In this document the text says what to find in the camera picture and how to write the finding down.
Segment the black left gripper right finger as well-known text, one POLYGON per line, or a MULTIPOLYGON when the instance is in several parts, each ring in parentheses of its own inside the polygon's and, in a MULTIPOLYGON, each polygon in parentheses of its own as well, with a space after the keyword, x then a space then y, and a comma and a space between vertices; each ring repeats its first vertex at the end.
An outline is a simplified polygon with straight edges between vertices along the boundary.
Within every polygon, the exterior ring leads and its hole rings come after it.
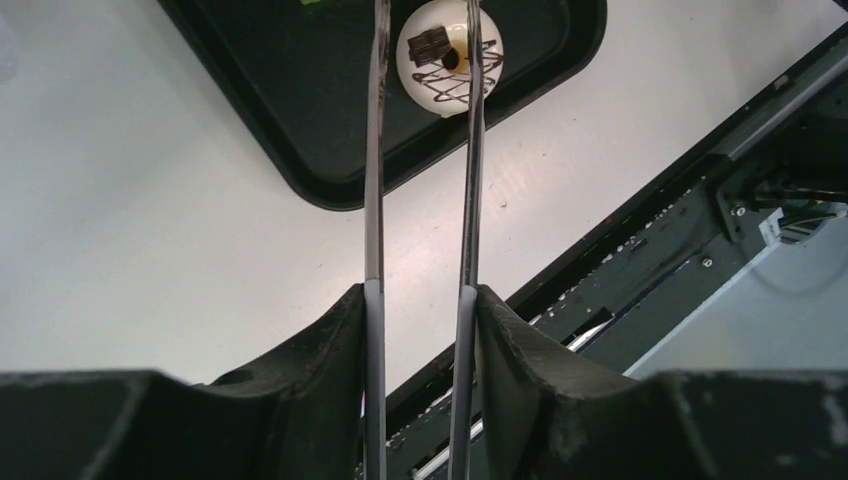
POLYGON ((841 370, 661 371, 635 380, 529 325, 490 287, 476 369, 494 479, 843 479, 841 370))

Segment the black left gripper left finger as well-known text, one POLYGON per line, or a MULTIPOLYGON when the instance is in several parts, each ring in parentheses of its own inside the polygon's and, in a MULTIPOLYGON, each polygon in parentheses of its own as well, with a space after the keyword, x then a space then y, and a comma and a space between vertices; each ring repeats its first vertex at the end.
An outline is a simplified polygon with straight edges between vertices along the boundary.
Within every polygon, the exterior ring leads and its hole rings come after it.
POLYGON ((1 377, 5 479, 351 479, 364 294, 209 384, 153 370, 1 377))

